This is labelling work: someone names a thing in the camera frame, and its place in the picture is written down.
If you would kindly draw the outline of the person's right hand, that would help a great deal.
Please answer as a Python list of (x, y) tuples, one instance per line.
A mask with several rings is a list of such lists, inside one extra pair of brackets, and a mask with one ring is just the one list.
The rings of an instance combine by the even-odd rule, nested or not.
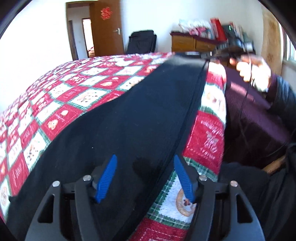
[(266, 61), (257, 55), (241, 55), (240, 58), (230, 58), (229, 63), (236, 67), (245, 82), (258, 91), (264, 92), (271, 85), (272, 72)]

